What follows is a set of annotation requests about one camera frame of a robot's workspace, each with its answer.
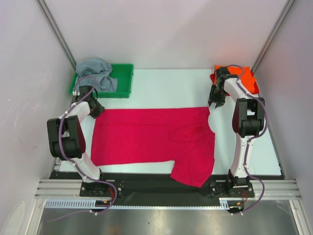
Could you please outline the folded orange t shirt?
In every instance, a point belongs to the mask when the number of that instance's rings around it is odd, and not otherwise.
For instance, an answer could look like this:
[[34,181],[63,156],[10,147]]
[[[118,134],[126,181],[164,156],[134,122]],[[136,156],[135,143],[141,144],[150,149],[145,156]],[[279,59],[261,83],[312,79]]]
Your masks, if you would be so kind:
[[[220,65],[215,65],[214,70],[221,67]],[[240,75],[242,73],[242,69],[237,66],[227,66],[228,70],[231,74]],[[258,94],[259,88],[257,85],[257,80],[254,77],[254,73],[250,70],[250,67],[243,67],[244,74],[241,76],[240,80],[245,88],[252,94]],[[210,75],[210,79],[215,85],[215,71]]]

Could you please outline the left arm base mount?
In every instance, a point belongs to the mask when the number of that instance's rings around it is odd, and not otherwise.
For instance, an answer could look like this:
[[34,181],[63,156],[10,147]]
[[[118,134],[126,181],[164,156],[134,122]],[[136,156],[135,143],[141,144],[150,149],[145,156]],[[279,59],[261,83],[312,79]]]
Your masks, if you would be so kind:
[[[109,180],[109,182],[116,187],[117,198],[125,196],[124,183],[122,181]],[[109,197],[111,194],[115,195],[112,186],[97,182],[82,182],[79,193],[81,197]]]

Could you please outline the crimson red t shirt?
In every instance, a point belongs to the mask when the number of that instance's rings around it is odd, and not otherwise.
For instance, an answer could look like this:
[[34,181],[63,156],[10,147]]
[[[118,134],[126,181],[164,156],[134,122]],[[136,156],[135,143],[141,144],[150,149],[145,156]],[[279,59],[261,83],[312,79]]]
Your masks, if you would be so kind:
[[174,161],[170,177],[200,188],[214,168],[215,133],[208,107],[109,109],[95,121],[96,166]]

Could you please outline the aluminium frame post right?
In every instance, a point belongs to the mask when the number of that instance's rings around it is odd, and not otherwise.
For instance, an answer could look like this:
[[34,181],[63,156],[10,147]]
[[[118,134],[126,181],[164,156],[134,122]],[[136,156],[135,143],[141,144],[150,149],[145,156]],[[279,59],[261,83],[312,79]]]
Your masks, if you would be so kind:
[[292,10],[294,4],[296,3],[296,0],[288,0],[286,1],[286,4],[284,5],[281,13],[279,14],[278,19],[276,20],[272,30],[269,33],[269,36],[267,37],[265,44],[263,45],[260,53],[258,54],[253,66],[252,66],[252,72],[255,73],[257,69],[259,68],[261,62],[263,61],[266,53],[270,49],[275,37],[277,36],[280,28],[284,24],[286,18],[288,17],[290,11]]

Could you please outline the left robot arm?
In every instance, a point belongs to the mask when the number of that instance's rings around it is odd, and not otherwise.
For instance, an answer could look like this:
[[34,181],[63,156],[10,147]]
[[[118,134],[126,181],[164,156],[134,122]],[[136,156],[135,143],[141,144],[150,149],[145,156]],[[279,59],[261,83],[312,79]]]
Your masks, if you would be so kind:
[[51,155],[72,165],[84,183],[92,183],[90,190],[97,196],[107,192],[108,184],[100,179],[102,171],[87,154],[81,122],[87,116],[99,117],[104,110],[97,99],[86,98],[72,103],[63,115],[46,123]]

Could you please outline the aluminium frame post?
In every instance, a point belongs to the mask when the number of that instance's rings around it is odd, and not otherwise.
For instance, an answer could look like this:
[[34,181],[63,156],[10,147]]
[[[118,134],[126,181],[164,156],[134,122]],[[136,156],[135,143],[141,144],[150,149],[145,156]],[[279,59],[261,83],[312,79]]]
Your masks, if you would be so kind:
[[45,20],[47,21],[52,33],[54,34],[55,38],[57,39],[62,51],[64,52],[66,58],[68,59],[69,63],[73,67],[76,68],[76,60],[60,30],[56,20],[53,17],[52,12],[50,11],[47,3],[45,0],[35,0],[36,4],[38,5],[39,9],[41,10]]
[[270,49],[275,37],[277,36],[280,28],[284,24],[286,18],[288,17],[290,11],[292,10],[294,4],[296,3],[296,0],[288,0],[286,1],[286,4],[284,5],[281,13],[279,14],[278,19],[276,20],[272,30],[269,33],[269,36],[267,37],[265,44],[263,45],[260,53],[258,54],[253,66],[252,66],[252,72],[255,73],[257,69],[259,68],[261,62],[263,61],[266,53]]

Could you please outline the green plastic bin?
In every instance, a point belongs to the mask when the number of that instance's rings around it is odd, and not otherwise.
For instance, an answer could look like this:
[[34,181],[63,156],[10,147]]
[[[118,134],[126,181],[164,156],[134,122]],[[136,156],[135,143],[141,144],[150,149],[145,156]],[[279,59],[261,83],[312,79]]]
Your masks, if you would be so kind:
[[[132,77],[134,66],[132,64],[112,64],[112,72],[110,77],[116,78],[118,81],[117,91],[110,92],[98,92],[98,98],[128,98],[131,93]],[[68,90],[69,94],[78,94],[79,91],[73,90],[76,80],[76,72]]]

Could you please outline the aluminium frame post left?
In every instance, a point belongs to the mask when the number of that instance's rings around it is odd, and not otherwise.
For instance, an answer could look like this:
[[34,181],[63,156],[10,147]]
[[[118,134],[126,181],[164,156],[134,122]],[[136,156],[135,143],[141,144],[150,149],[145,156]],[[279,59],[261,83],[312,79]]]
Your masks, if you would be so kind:
[[62,51],[64,52],[66,58],[68,59],[69,63],[73,67],[76,68],[76,60],[60,30],[56,20],[53,17],[52,12],[50,11],[47,3],[45,0],[35,0],[36,4],[38,5],[39,9],[41,10],[45,20],[47,21],[52,33],[54,34],[55,38],[57,39]]

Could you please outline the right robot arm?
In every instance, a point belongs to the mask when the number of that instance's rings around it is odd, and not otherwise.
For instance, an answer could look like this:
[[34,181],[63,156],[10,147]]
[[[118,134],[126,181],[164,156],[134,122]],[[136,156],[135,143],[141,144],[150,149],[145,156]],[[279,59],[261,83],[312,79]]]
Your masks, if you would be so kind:
[[225,190],[230,196],[238,196],[252,178],[248,169],[254,141],[267,128],[265,101],[252,95],[236,75],[217,78],[211,87],[208,104],[222,107],[227,95],[235,102],[232,129],[236,133],[236,147]]

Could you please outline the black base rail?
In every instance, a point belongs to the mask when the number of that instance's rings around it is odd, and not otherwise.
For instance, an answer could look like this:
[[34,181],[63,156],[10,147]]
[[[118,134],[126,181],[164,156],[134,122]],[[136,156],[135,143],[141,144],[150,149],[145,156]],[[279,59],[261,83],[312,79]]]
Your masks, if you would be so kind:
[[78,173],[54,171],[50,180],[58,187],[76,189],[80,198],[108,199],[116,196],[116,206],[125,207],[209,207],[225,198],[234,201],[258,199],[283,182],[281,176],[261,177],[262,183],[251,180],[245,188],[231,188],[225,175],[213,175],[200,188],[186,186],[170,179],[168,174],[107,173],[101,183],[84,183]]

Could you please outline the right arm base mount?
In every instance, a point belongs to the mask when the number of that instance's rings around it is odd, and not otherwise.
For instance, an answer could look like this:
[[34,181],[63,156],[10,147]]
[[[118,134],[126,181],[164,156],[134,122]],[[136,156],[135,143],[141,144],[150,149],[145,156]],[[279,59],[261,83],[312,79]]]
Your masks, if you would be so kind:
[[255,196],[252,183],[249,183],[247,187],[236,188],[225,181],[211,181],[209,190],[212,198],[253,198]]

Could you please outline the crumpled grey t shirt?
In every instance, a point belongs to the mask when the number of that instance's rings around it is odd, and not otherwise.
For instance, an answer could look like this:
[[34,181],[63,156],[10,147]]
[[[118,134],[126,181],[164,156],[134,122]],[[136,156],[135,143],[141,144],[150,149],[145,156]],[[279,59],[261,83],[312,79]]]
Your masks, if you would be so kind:
[[82,86],[94,86],[98,92],[117,91],[118,81],[110,77],[112,65],[102,58],[90,58],[76,64],[76,80],[73,90],[79,91]]

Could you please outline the aluminium front extrusion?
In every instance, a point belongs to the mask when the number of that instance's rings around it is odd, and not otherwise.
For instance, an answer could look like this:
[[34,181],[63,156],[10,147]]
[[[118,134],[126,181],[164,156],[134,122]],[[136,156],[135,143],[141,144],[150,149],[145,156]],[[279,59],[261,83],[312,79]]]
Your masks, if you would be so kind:
[[[255,196],[250,199],[257,199],[263,192],[263,200],[300,200],[302,199],[298,185],[295,180],[264,180],[250,181],[253,186]],[[192,194],[210,193],[209,183],[205,183],[201,188],[185,186],[174,181],[123,181],[125,196],[132,193],[150,194]],[[79,198],[81,180],[40,180],[35,196],[38,198]]]

